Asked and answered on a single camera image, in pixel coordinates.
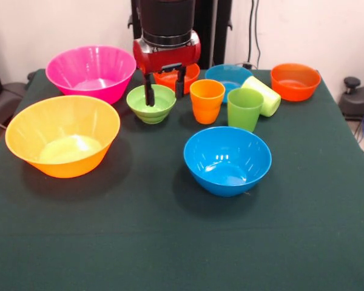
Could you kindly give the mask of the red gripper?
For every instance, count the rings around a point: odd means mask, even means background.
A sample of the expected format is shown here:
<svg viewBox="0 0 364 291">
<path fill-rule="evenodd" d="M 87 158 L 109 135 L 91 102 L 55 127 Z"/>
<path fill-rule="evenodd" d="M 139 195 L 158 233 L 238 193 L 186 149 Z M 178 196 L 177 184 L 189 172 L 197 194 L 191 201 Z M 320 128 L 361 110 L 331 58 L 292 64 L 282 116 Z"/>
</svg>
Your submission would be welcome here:
<svg viewBox="0 0 364 291">
<path fill-rule="evenodd" d="M 138 68 L 144 73 L 144 89 L 146 105 L 155 105 L 154 91 L 150 80 L 150 73 L 162 71 L 164 66 L 181 64 L 177 67 L 177 80 L 175 82 L 175 96 L 184 96 L 184 78 L 186 67 L 197 63 L 201 54 L 201 43 L 198 34 L 193 30 L 190 41 L 175 48 L 158 48 L 149 45 L 143 38 L 133 40 L 133 56 Z"/>
</svg>

